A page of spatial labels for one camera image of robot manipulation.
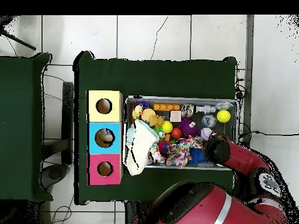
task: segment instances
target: circular hole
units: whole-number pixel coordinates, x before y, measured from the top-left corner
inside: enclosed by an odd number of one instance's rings
[[[103,176],[107,177],[112,174],[113,167],[109,162],[101,162],[98,164],[98,173]]]
[[[112,110],[112,103],[108,99],[100,99],[96,103],[96,110],[102,114],[108,114]]]
[[[110,129],[100,129],[96,132],[95,141],[101,148],[110,147],[115,140],[115,136]]]

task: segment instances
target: blue toy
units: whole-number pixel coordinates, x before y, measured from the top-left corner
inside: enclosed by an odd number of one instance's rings
[[[191,160],[188,160],[188,163],[209,163],[210,161],[204,156],[203,150],[202,149],[195,149],[195,148],[190,148],[190,155],[191,155]]]
[[[135,102],[136,106],[137,105],[142,105],[143,109],[147,109],[150,107],[150,103],[148,101],[137,101]]]

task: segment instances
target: yellow box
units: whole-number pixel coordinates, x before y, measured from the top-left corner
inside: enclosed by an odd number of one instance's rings
[[[123,95],[119,91],[87,90],[86,99],[89,122],[122,122]]]

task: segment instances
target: white cloth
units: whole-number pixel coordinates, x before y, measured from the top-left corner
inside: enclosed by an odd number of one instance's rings
[[[132,143],[127,142],[128,154],[126,166],[129,173],[140,174],[148,163],[148,152],[154,142],[159,141],[159,136],[152,131],[148,125],[144,125],[140,120],[134,121],[135,135]]]

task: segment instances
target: pink box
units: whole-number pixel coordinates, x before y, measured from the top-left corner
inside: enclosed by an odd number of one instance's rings
[[[98,166],[102,162],[107,162],[112,167],[112,171],[108,176],[101,176],[98,172]],[[120,154],[90,155],[89,186],[120,184],[122,176],[123,169]]]

